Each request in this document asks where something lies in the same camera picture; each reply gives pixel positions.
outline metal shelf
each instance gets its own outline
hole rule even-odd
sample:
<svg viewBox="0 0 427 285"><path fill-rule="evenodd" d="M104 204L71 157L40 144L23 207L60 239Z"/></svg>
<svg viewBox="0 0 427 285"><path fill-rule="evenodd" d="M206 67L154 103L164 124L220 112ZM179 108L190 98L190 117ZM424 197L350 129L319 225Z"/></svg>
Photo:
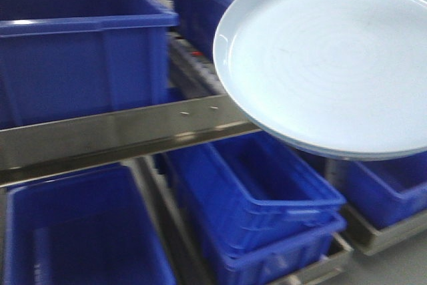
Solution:
<svg viewBox="0 0 427 285"><path fill-rule="evenodd" d="M226 95L0 131L0 186L259 130Z"/></svg>
<svg viewBox="0 0 427 285"><path fill-rule="evenodd" d="M350 205L341 214L348 226L344 235L365 255L377 254L397 243L427 230L427 210L392 226L378 230Z"/></svg>

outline white plate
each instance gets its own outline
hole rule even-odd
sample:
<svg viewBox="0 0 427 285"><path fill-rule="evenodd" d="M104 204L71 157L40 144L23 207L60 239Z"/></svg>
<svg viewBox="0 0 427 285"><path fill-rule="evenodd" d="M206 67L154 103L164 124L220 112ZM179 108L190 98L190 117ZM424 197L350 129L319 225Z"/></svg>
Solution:
<svg viewBox="0 0 427 285"><path fill-rule="evenodd" d="M317 154L427 149L427 0L235 0L213 58L266 131Z"/></svg>

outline metal rail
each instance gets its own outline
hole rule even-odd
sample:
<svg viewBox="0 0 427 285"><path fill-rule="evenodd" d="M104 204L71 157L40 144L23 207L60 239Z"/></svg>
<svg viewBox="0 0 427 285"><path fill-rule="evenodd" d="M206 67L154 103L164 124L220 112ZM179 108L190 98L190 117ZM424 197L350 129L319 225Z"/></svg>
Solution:
<svg viewBox="0 0 427 285"><path fill-rule="evenodd" d="M259 130L227 95L0 131L0 186Z"/></svg>

